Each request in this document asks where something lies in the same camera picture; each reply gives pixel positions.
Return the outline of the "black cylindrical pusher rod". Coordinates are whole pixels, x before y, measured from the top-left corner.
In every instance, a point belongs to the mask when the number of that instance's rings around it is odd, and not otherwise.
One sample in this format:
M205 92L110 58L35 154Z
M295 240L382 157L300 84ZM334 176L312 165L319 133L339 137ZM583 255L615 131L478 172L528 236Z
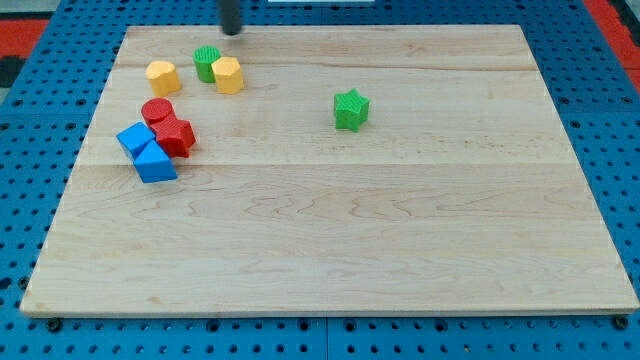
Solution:
M242 31L242 17L239 0L218 0L218 11L222 32L234 36Z

